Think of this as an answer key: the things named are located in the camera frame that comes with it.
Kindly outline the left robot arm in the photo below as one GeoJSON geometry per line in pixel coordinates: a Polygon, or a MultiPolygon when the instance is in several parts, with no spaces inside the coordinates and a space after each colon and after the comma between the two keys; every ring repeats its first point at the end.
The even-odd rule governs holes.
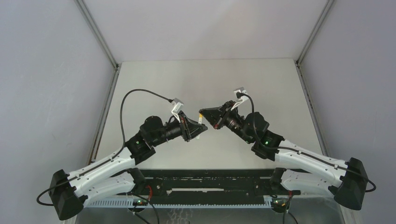
{"type": "Polygon", "coordinates": [[[49,196],[59,220],[76,216],[97,200],[132,191],[139,195],[146,182],[136,167],[155,154],[155,147],[181,136],[189,142],[208,128],[179,112],[179,119],[163,123],[158,116],[146,118],[136,135],[111,155],[79,170],[55,172],[49,196]]]}

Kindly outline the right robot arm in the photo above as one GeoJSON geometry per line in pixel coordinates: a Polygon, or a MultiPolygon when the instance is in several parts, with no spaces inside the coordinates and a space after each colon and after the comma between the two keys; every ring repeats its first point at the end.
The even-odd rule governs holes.
{"type": "Polygon", "coordinates": [[[299,147],[283,136],[268,130],[269,123],[259,112],[239,115],[235,101],[219,107],[203,108],[199,113],[214,129],[227,127],[262,159],[287,163],[303,172],[277,168],[270,181],[275,194],[284,191],[305,191],[333,196],[351,210],[361,210],[368,184],[363,162],[354,157],[348,161],[317,154],[299,147]]]}

